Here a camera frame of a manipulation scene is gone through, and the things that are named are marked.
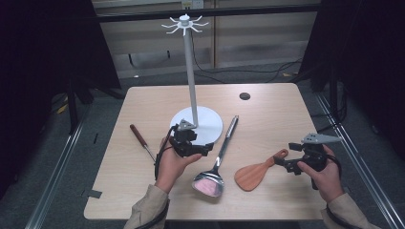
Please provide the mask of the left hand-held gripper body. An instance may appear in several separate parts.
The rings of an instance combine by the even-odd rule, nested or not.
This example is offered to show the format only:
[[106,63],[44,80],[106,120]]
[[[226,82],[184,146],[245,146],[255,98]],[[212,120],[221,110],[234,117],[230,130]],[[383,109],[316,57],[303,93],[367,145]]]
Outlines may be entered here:
[[195,125],[182,119],[179,124],[172,127],[173,136],[169,139],[175,152],[181,156],[192,156],[202,154],[202,146],[194,145],[193,141],[188,140],[188,132],[194,131]]

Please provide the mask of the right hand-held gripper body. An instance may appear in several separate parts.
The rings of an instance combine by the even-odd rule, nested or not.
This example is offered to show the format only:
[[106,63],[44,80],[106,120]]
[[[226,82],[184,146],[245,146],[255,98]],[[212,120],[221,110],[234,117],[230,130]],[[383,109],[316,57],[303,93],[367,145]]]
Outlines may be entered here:
[[339,142],[341,138],[338,136],[321,135],[310,133],[302,140],[302,147],[305,155],[303,161],[315,171],[322,171],[326,168],[328,160],[334,162],[338,167],[341,167],[340,162],[335,156],[329,155],[324,145],[327,143]]

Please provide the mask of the white utensil rack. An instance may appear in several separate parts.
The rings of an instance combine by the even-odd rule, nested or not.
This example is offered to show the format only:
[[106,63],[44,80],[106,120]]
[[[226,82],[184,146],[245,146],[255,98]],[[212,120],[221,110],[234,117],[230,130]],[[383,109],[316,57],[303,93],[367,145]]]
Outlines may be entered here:
[[187,82],[190,96],[190,106],[177,112],[173,116],[170,124],[180,124],[183,119],[189,122],[191,124],[192,131],[197,134],[195,143],[198,145],[216,142],[220,138],[224,127],[224,123],[216,111],[204,106],[199,106],[197,103],[193,69],[194,52],[192,50],[191,33],[192,31],[199,32],[197,27],[206,26],[206,23],[200,23],[201,19],[202,17],[200,16],[197,19],[192,20],[190,16],[185,13],[178,19],[170,18],[170,20],[173,22],[172,25],[163,25],[163,27],[167,29],[173,28],[172,33],[182,30]]

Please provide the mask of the metal ladle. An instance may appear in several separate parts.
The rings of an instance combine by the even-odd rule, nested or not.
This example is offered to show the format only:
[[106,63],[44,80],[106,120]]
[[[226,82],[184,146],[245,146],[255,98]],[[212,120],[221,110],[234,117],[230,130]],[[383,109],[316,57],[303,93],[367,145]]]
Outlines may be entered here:
[[215,163],[211,170],[201,172],[195,176],[192,182],[192,187],[212,198],[218,198],[224,191],[224,179],[221,177],[219,173],[219,168],[223,162],[224,154],[228,147],[231,137],[238,125],[239,117],[235,115],[232,118],[232,121],[228,127],[228,130],[225,134],[223,145],[219,151],[218,156],[216,157]]

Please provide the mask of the wooden rice paddle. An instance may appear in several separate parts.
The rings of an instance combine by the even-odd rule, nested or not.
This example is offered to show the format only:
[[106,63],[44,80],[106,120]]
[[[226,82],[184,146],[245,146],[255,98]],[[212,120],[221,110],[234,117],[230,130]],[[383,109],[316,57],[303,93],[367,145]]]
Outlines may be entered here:
[[248,165],[239,169],[234,175],[236,184],[243,191],[253,191],[262,182],[267,170],[275,164],[274,158],[284,158],[287,155],[288,150],[282,149],[273,156],[269,157],[265,162]]

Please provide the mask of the steel ladle red-brown handle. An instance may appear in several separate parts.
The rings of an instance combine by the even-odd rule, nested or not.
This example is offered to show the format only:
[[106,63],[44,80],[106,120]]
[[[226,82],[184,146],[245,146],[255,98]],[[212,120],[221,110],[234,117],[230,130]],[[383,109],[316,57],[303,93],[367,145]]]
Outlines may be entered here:
[[155,162],[156,159],[155,159],[154,155],[152,154],[151,150],[148,147],[148,144],[146,143],[146,141],[144,140],[144,138],[140,134],[137,127],[134,124],[130,124],[130,129],[133,132],[133,134],[135,135],[135,137],[137,138],[137,140],[139,141],[140,145],[146,150],[146,152],[149,154],[149,156]]

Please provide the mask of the person's left hand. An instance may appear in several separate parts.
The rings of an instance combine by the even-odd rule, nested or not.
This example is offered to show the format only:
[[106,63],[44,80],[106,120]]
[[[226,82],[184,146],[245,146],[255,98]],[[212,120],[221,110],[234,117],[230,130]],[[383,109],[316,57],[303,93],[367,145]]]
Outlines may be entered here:
[[181,157],[172,148],[169,141],[164,139],[160,144],[163,153],[160,159],[159,173],[155,185],[166,194],[169,194],[176,180],[183,174],[185,168],[201,159],[201,154]]

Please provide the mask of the person's right hand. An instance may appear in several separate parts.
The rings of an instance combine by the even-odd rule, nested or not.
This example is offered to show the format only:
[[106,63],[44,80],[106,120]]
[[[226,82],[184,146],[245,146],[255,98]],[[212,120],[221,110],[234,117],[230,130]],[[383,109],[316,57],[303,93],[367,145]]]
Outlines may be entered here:
[[338,165],[331,159],[327,160],[326,167],[320,172],[315,171],[303,161],[299,161],[297,165],[305,174],[314,180],[321,198],[326,203],[330,203],[344,194]]

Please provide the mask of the black metal stand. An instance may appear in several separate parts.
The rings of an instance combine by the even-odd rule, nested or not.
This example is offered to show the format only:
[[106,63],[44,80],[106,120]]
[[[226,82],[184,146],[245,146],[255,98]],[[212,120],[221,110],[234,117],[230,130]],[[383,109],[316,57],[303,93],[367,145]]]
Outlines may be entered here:
[[330,67],[330,111],[333,117],[338,117],[337,76],[333,66]]
[[76,101],[75,101],[75,86],[74,81],[70,78],[67,85],[67,98],[68,98],[68,107],[69,107],[69,115],[70,115],[70,131],[69,134],[72,135],[78,125],[78,116],[77,116],[77,108],[76,108]]

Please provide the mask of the grey tape piece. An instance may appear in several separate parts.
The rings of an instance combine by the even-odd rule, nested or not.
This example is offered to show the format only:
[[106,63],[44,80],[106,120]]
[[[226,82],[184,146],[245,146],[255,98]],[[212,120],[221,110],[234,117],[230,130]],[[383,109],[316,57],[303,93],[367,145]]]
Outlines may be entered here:
[[81,195],[85,198],[100,198],[102,193],[96,190],[87,190],[85,189]]

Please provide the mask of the dark curtain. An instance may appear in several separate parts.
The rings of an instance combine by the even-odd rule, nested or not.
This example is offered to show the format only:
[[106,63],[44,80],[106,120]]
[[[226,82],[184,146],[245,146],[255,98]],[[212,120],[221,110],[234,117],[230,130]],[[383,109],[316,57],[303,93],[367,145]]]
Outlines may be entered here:
[[321,0],[300,73],[341,80],[405,160],[405,0]]
[[0,199],[32,157],[57,94],[118,89],[92,0],[0,0]]

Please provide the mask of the black horizontal bar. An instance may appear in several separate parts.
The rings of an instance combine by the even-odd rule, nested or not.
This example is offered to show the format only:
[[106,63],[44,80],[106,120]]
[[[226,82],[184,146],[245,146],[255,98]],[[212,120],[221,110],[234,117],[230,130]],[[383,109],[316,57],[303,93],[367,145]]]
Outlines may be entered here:
[[249,8],[224,8],[224,9],[205,9],[205,10],[169,10],[153,11],[141,13],[109,13],[100,14],[95,17],[98,23],[125,22],[125,21],[144,21],[168,19],[169,17],[180,17],[188,14],[189,16],[233,16],[233,15],[253,15],[253,14],[273,14],[273,13],[295,13],[295,12],[314,12],[319,11],[320,4],[305,5],[284,5],[284,6],[266,6]]

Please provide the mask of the metal floor rail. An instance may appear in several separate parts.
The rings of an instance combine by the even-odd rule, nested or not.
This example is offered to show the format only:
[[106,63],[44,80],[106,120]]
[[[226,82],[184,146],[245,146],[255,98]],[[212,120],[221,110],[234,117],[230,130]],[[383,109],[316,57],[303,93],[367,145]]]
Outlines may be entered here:
[[388,198],[386,193],[383,191],[377,180],[375,179],[373,173],[369,169],[368,165],[362,158],[358,149],[354,145],[349,134],[345,130],[344,126],[337,121],[335,117],[331,114],[331,104],[328,100],[320,93],[315,94],[323,113],[328,118],[335,133],[342,139],[343,147],[345,148],[349,158],[351,159],[354,168],[357,170],[358,174],[361,176],[365,186],[373,197],[378,209],[384,216],[385,220],[388,222],[391,229],[405,229],[405,220],[396,211],[394,204]]
[[69,135],[63,151],[53,169],[52,175],[39,199],[37,201],[33,212],[25,226],[25,229],[41,229],[43,222],[49,212],[49,209],[53,203],[57,188],[61,182],[61,179],[69,164],[70,158],[75,150],[76,143],[78,142],[83,124],[88,117],[88,113],[91,110],[91,106],[84,108],[81,119],[76,124],[73,132]]

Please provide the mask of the white wall socket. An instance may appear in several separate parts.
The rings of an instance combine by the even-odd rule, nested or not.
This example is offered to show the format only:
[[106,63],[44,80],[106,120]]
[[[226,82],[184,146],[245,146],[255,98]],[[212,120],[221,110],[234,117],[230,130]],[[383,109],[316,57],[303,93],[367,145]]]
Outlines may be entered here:
[[181,6],[184,10],[201,10],[204,8],[203,0],[181,0]]

